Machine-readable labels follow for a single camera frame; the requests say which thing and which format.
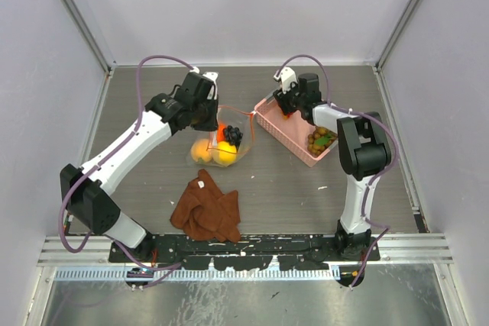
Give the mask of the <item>brown longan bunch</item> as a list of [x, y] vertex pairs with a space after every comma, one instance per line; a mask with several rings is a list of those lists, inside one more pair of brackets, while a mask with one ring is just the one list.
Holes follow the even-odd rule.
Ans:
[[307, 150], [312, 156], [318, 157], [329, 149], [336, 140], [336, 133], [325, 127], [316, 127], [307, 137]]

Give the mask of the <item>dark grape bunch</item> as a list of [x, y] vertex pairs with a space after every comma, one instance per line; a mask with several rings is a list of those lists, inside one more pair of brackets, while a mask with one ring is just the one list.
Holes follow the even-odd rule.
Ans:
[[227, 125], [225, 129], [225, 138], [225, 142], [227, 142], [231, 146], [234, 146], [238, 150], [241, 145], [243, 133], [238, 127]]

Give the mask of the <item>orange peach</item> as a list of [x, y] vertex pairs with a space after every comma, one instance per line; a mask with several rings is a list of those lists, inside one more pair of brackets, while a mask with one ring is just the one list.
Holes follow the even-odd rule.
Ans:
[[199, 139], [191, 147], [190, 155], [197, 163], [209, 163], [212, 161], [212, 153], [209, 150], [209, 141]]

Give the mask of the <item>clear zip top bag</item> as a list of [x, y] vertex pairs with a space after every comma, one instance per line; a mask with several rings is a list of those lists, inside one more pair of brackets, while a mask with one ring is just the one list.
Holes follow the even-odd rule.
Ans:
[[249, 152], [254, 143], [254, 112], [220, 105], [217, 123], [216, 131], [199, 132], [189, 150], [188, 161], [228, 167]]

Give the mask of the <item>yellow apple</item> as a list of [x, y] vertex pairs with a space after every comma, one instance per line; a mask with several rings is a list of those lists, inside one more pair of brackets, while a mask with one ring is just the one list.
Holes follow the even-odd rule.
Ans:
[[214, 161], [222, 166], [232, 165], [237, 159], [236, 146], [226, 141], [220, 141], [212, 153]]

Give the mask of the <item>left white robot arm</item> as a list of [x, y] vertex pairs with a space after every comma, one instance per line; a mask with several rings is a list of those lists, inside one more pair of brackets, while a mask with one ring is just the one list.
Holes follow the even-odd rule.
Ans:
[[187, 127], [217, 130], [217, 78], [215, 72], [188, 72], [173, 94], [155, 95], [133, 125], [98, 156], [79, 168], [68, 164], [61, 170], [63, 204], [90, 234], [115, 240], [136, 262], [151, 257], [153, 234], [124, 214], [112, 194], [148, 153], [177, 132]]

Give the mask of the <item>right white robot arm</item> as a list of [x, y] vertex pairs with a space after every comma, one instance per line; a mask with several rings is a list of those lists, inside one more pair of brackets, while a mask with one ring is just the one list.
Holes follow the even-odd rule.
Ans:
[[355, 112], [324, 101], [315, 73], [298, 76], [285, 67], [275, 73], [274, 80], [278, 89], [273, 96], [285, 115], [298, 111], [304, 121], [327, 128], [337, 136], [347, 191], [335, 232], [335, 251], [343, 260], [353, 260], [371, 244], [374, 190], [381, 175], [394, 162], [396, 154], [388, 141], [395, 138], [377, 112]]

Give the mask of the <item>pink plastic basket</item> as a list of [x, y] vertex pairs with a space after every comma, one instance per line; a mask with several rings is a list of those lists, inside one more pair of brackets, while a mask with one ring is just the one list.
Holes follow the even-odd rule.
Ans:
[[316, 128], [304, 121], [298, 111], [289, 118], [283, 116], [273, 97], [263, 98], [255, 105], [254, 111], [257, 123], [308, 167], [315, 166], [338, 144], [334, 140], [320, 155], [312, 155], [308, 150], [308, 137]]

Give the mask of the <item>brown cloth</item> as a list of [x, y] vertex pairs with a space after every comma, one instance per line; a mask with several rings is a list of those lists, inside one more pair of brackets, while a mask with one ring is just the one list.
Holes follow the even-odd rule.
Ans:
[[238, 191], [223, 193], [205, 169], [187, 184], [170, 223], [192, 240], [237, 243], [241, 239]]

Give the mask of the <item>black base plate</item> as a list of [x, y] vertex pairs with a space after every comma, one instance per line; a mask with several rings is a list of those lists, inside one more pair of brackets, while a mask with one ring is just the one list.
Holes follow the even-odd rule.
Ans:
[[280, 270], [327, 270], [329, 262], [361, 262], [367, 248], [339, 252], [325, 234], [255, 234], [239, 242], [197, 241], [184, 234], [157, 235], [144, 261], [160, 266], [180, 263], [185, 270], [228, 268], [242, 271], [268, 268], [277, 260]]

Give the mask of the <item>aluminium frame rail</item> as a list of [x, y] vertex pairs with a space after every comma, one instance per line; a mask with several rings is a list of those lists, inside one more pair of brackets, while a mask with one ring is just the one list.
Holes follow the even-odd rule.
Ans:
[[[194, 241], [183, 234], [166, 234], [154, 238], [157, 245], [144, 264], [186, 263], [199, 261], [207, 269], [219, 257], [249, 259], [264, 257], [264, 264], [276, 263], [280, 257], [295, 257], [297, 262], [359, 265], [366, 250], [338, 253], [331, 234], [252, 234], [236, 244], [215, 240]], [[442, 234], [386, 234], [377, 240], [368, 260], [375, 264], [454, 263], [448, 242]], [[79, 253], [64, 249], [58, 237], [47, 237], [38, 266], [91, 266], [127, 263], [129, 259], [105, 237], [91, 237]]]

